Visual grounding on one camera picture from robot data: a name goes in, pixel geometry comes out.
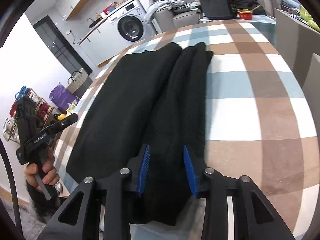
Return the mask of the left hand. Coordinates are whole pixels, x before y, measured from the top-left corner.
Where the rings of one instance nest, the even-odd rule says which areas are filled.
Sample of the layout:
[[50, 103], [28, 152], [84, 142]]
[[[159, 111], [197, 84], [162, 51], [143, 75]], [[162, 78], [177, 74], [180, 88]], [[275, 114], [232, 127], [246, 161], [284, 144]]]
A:
[[[51, 148], [48, 148], [48, 157], [46, 162], [42, 165], [42, 170], [46, 174], [42, 179], [45, 185], [54, 186], [59, 180], [59, 174], [54, 167], [55, 157]], [[29, 163], [23, 168], [24, 177], [29, 185], [41, 191], [41, 187], [36, 181], [35, 175], [38, 173], [38, 166], [36, 164]]]

